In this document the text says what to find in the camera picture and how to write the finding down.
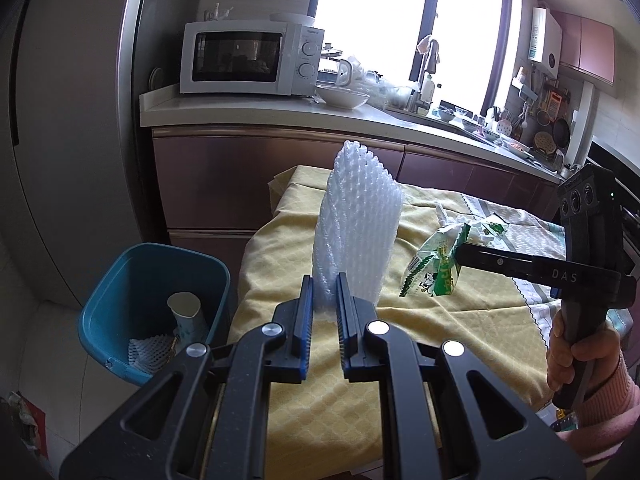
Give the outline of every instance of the ribbed cuff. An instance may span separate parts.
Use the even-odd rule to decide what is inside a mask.
[[[609,381],[575,410],[579,425],[593,426],[623,413],[632,387],[633,381],[620,352],[618,368]]]

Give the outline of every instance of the pink sweater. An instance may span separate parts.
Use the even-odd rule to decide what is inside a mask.
[[[622,354],[610,380],[576,414],[578,430],[563,431],[558,436],[585,464],[599,462],[618,450],[640,417],[640,388],[629,377]]]

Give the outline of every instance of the blue trash bin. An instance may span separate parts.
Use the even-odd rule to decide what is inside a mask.
[[[151,375],[129,366],[129,339],[173,334],[166,304],[174,292],[200,298],[210,327],[206,343],[226,344],[229,271],[220,260],[187,249],[139,244],[124,251],[84,306],[78,334],[87,353],[125,381],[142,386]]]

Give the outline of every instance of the microwave window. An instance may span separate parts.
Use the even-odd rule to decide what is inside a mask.
[[[282,34],[201,32],[196,35],[194,81],[275,83]]]

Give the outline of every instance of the human hand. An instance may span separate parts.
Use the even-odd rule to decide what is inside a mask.
[[[587,395],[600,388],[613,375],[620,362],[620,334],[607,321],[595,334],[569,345],[564,337],[564,319],[558,311],[549,335],[546,352],[546,384],[557,392],[574,380],[574,359],[595,360]]]

